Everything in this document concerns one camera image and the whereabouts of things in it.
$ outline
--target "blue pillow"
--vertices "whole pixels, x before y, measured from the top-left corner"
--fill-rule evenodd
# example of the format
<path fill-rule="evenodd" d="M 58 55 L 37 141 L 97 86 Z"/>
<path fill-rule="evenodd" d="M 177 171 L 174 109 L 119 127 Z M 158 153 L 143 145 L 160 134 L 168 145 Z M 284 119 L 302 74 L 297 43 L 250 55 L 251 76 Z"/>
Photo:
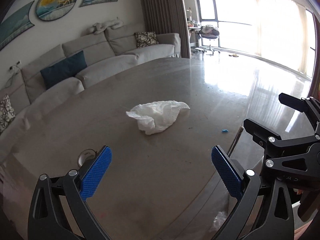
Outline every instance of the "blue pillow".
<path fill-rule="evenodd" d="M 48 90 L 59 82 L 67 78 L 74 77 L 86 67 L 87 63 L 85 62 L 82 50 L 81 52 L 54 64 L 53 66 L 44 68 L 40 73 Z"/>

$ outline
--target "gray sofa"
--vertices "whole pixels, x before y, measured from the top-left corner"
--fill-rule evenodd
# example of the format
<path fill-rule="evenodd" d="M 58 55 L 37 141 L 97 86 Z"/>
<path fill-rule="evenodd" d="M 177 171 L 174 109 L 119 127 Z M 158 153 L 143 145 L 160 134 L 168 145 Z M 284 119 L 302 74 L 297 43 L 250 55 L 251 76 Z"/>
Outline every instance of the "gray sofa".
<path fill-rule="evenodd" d="M 22 67 L 13 77 L 10 87 L 0 91 L 0 98 L 9 95 L 16 113 L 16 118 L 0 135 L 0 162 L 34 122 L 41 120 L 70 97 L 134 66 L 163 57 L 180 57 L 179 34 L 157 35 L 160 44 L 137 48 L 134 33 L 143 31 L 142 24 L 116 30 L 108 28 L 98 35 L 90 34 L 60 44 Z M 40 71 L 82 50 L 88 67 L 75 77 L 46 90 Z"/>

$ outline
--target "brown curtain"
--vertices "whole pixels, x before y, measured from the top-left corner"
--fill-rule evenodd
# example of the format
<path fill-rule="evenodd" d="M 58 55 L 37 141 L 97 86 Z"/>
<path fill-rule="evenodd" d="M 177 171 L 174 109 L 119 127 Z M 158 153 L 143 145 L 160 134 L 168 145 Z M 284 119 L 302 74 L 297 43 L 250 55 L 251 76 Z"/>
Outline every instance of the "brown curtain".
<path fill-rule="evenodd" d="M 183 0 L 141 0 L 146 31 L 179 33 L 181 57 L 190 58 L 186 10 Z"/>
<path fill-rule="evenodd" d="M 316 61 L 315 70 L 313 73 L 313 78 L 311 82 L 311 87 L 309 90 L 308 97 L 319 98 L 320 91 L 320 23 L 317 18 L 315 18 L 316 25 Z"/>

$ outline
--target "floral throw pillow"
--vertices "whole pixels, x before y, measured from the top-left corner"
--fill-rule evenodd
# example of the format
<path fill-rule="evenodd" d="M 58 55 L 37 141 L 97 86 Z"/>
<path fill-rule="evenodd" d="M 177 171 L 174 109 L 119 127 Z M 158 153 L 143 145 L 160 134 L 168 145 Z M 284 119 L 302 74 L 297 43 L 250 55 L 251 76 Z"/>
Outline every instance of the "floral throw pillow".
<path fill-rule="evenodd" d="M 8 127 L 15 118 L 14 109 L 11 106 L 8 94 L 0 101 L 0 134 Z"/>
<path fill-rule="evenodd" d="M 159 41 L 157 39 L 157 35 L 155 32 L 149 32 L 149 33 L 135 33 L 136 39 L 137 39 L 137 47 L 143 48 L 148 47 L 152 45 L 159 44 Z"/>

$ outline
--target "round painting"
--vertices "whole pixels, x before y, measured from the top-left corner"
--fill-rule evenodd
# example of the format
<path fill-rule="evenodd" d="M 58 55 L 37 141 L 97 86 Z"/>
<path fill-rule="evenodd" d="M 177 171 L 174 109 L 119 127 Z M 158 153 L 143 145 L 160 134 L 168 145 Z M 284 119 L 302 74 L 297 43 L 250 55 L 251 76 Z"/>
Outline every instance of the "round painting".
<path fill-rule="evenodd" d="M 66 15 L 75 3 L 76 0 L 39 0 L 36 14 L 43 21 L 54 21 Z"/>

